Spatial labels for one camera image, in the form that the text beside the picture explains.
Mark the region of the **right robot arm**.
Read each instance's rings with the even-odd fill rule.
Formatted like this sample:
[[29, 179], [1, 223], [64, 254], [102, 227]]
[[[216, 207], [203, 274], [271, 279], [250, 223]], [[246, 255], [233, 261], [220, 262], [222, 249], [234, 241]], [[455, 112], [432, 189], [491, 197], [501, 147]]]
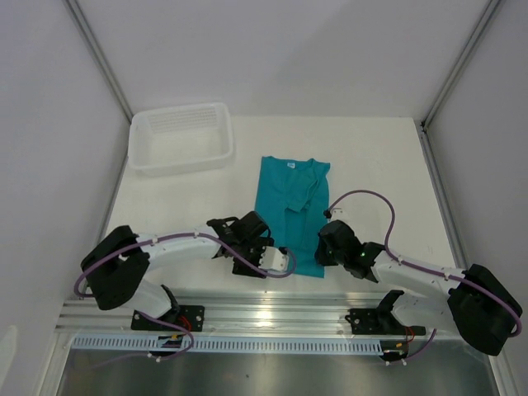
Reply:
[[478, 264], [460, 270], [411, 263], [380, 243], [361, 242], [341, 220], [319, 231], [315, 259], [323, 266], [342, 266], [357, 279], [391, 286], [376, 314], [385, 332], [412, 326], [440, 329], [459, 334], [483, 354], [498, 356], [521, 327], [521, 306]]

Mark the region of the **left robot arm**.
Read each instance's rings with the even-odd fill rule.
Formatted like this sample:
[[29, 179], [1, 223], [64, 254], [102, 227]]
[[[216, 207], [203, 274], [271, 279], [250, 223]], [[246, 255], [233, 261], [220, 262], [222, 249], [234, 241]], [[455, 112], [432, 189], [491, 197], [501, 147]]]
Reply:
[[181, 309], [165, 285], [147, 280], [148, 272], [194, 260], [233, 261], [233, 273], [265, 278], [287, 267], [271, 231], [254, 211], [241, 219], [211, 219], [174, 237], [134, 233], [123, 225], [109, 233], [83, 260], [82, 273], [101, 310], [121, 306], [147, 314], [162, 330], [173, 328]]

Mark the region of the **teal t-shirt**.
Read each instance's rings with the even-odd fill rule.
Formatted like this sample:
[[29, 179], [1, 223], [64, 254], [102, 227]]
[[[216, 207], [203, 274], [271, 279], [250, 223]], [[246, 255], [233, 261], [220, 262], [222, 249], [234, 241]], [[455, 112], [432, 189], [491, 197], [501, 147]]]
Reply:
[[291, 250], [295, 274], [323, 278], [316, 262], [318, 233], [327, 223], [330, 163], [272, 156], [261, 159], [255, 211], [271, 229], [276, 245]]

